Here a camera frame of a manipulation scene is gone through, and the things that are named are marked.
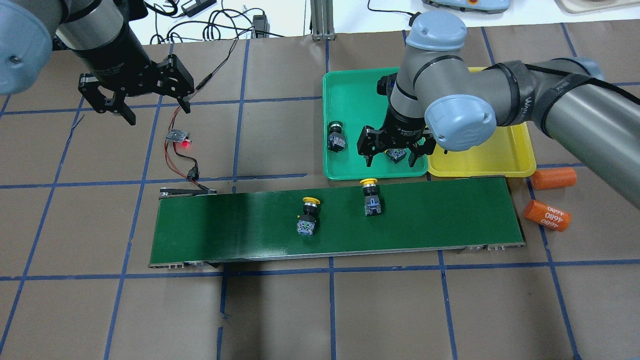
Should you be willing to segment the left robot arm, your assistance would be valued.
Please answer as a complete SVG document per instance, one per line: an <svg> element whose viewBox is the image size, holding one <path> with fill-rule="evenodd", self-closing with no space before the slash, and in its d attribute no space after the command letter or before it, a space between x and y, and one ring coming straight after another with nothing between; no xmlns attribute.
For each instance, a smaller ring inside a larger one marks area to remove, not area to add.
<svg viewBox="0 0 640 360"><path fill-rule="evenodd" d="M137 123L126 98L158 94L190 113L194 78L174 54L151 60L130 27L154 6L144 0L3 0L0 3L0 93L29 89L58 38L87 67L78 91L100 114Z"/></svg>

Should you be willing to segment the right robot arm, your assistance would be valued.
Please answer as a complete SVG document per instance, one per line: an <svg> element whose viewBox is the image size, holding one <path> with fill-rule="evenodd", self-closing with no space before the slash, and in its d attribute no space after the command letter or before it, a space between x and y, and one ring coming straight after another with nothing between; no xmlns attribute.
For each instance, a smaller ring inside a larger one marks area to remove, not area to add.
<svg viewBox="0 0 640 360"><path fill-rule="evenodd" d="M398 71L377 84L388 101L382 126L364 126L357 141L366 166L387 150L409 150L413 167L436 146L467 151L498 127L531 121L638 207L639 99L606 82L595 61L514 60L473 72L461 57L467 28L455 14L430 11L410 23Z"/></svg>

